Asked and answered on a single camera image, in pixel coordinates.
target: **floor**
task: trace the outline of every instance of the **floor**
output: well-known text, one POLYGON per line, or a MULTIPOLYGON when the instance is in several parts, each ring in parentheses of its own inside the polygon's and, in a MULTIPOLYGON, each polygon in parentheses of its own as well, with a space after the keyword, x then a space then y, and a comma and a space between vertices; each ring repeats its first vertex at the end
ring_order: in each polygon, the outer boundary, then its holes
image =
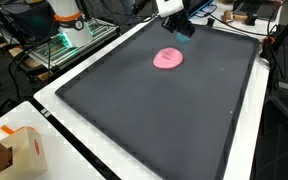
MULTIPOLYGON (((112 0, 115 12, 122 10, 119 0, 112 0)), ((94 10, 96 16, 100 12, 98 8, 94 10)), ((117 16, 118 22, 123 24, 125 17, 117 16)), ((283 8, 281 24, 286 24, 288 21, 288 5, 283 8)), ((123 25, 122 32, 129 29, 127 25, 123 25)), ((288 39, 285 41, 286 58, 287 58, 287 75, 288 75, 288 39)), ((0 88, 0 105, 8 98, 16 100, 14 84, 12 83, 9 74, 7 73, 8 63, 11 57, 0 53, 0 81, 2 87, 0 88)), ((283 51, 280 50, 279 62, 283 62, 283 51)), ((40 81, 30 83, 22 73, 18 73, 18 82, 21 87, 27 91, 21 93, 24 98, 30 100, 30 95, 38 89, 45 86, 45 83, 40 81)), ((281 92, 280 97, 288 105, 288 92, 281 92)), ((2 114, 9 111, 12 107, 6 106, 2 114)), ((288 121, 285 116, 276 109, 272 104, 267 104, 263 108, 262 124, 260 126, 260 133, 256 146, 256 153, 254 156, 252 180, 285 180, 288 179, 288 121)))

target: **black mat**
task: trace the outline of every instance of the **black mat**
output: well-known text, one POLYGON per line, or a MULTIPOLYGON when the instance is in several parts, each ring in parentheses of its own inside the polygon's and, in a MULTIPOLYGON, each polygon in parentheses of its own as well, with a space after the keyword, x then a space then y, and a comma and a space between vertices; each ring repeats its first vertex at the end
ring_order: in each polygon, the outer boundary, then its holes
POLYGON ((56 93, 163 179, 221 179, 257 48, 204 26, 179 44, 155 20, 56 93), (165 47, 179 67, 152 65, 165 47))

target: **pink object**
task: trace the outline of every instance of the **pink object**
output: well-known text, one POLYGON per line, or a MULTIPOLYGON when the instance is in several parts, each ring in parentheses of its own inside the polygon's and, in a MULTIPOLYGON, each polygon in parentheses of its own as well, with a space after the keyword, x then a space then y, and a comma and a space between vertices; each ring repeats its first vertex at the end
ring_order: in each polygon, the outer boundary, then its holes
POLYGON ((171 69, 183 61, 182 53, 175 48, 165 48, 160 50, 154 60, 153 64, 160 69, 171 69))

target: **white device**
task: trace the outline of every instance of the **white device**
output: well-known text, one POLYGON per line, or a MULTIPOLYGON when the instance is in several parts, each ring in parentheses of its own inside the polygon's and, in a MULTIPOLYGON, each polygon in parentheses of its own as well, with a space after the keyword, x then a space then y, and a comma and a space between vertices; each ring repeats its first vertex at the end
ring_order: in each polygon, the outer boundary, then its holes
POLYGON ((183 0, 155 0, 159 15, 167 17, 181 11, 184 8, 183 0))
POLYGON ((84 22, 75 0, 48 0, 59 22, 59 32, 63 33, 72 47, 89 44, 93 37, 88 24, 84 22))

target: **white table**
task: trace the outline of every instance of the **white table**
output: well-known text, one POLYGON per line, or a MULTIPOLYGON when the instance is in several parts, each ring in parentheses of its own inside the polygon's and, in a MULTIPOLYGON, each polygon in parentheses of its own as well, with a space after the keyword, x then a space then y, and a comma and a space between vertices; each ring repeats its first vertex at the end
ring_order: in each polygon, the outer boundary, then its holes
MULTIPOLYGON (((24 102, 0 118, 0 127, 33 127, 41 134, 48 171, 36 180, 105 180, 104 177, 29 103, 24 102)), ((0 130, 0 140, 7 136, 0 130)))
MULTIPOLYGON (((214 15, 221 18, 224 11, 228 9, 232 9, 232 6, 218 4, 218 9, 214 15)), ((207 18, 193 19, 192 22, 196 24, 206 24, 207 18)), ((232 25, 248 31, 266 33, 266 21, 257 20, 256 24, 255 27, 246 26, 238 22, 232 25)), ((155 180, 161 178, 130 156, 82 116, 62 102, 55 95, 55 91, 145 25, 146 24, 140 24, 136 26, 34 95, 34 98, 39 103, 123 180, 155 180)), ((218 22, 216 22, 214 26, 225 27, 218 22)), ((266 64, 265 60, 257 56, 237 124, 225 172, 225 180, 249 179, 269 74, 269 69, 266 64)))

